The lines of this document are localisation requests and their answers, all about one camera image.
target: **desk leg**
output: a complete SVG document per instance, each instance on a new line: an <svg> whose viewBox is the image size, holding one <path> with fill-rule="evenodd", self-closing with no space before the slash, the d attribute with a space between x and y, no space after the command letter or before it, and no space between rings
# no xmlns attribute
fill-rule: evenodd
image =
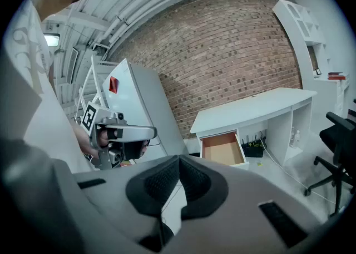
<svg viewBox="0 0 356 254"><path fill-rule="evenodd" d="M267 147L283 165L290 141L293 114L291 111L268 120L266 143Z"/></svg>

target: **open drawer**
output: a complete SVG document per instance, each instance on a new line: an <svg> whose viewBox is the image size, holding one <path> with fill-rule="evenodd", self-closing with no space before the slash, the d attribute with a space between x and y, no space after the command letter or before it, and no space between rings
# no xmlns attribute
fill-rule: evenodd
<svg viewBox="0 0 356 254"><path fill-rule="evenodd" d="M200 157L217 163L249 169L236 132L200 138Z"/></svg>

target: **person's hand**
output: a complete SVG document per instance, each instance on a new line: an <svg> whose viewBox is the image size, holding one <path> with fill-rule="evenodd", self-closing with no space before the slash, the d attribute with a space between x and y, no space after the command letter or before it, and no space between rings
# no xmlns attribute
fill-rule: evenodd
<svg viewBox="0 0 356 254"><path fill-rule="evenodd" d="M144 142L144 147L142 148L140 157L142 157L144 155L144 153L146 152L148 143L149 143L148 141ZM107 130L104 130L102 133L100 133L99 144L101 147L105 147L109 144L109 140L107 137Z"/></svg>

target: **red object on shelf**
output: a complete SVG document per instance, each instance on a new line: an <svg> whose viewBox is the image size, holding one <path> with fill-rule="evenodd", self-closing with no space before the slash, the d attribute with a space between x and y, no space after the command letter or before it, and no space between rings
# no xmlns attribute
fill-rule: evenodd
<svg viewBox="0 0 356 254"><path fill-rule="evenodd" d="M346 77L345 76L341 76L341 75L338 75L338 76L329 76L328 77L329 80L346 80Z"/></svg>
<svg viewBox="0 0 356 254"><path fill-rule="evenodd" d="M113 92L114 94L117 94L117 88L118 88L118 79L111 76L109 91Z"/></svg>

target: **ceiling light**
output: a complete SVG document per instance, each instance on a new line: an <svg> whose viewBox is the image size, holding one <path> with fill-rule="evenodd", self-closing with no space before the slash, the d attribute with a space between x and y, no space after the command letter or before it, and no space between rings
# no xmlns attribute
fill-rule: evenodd
<svg viewBox="0 0 356 254"><path fill-rule="evenodd" d="M44 33L44 37L49 47L57 47L60 41L60 35L56 33Z"/></svg>

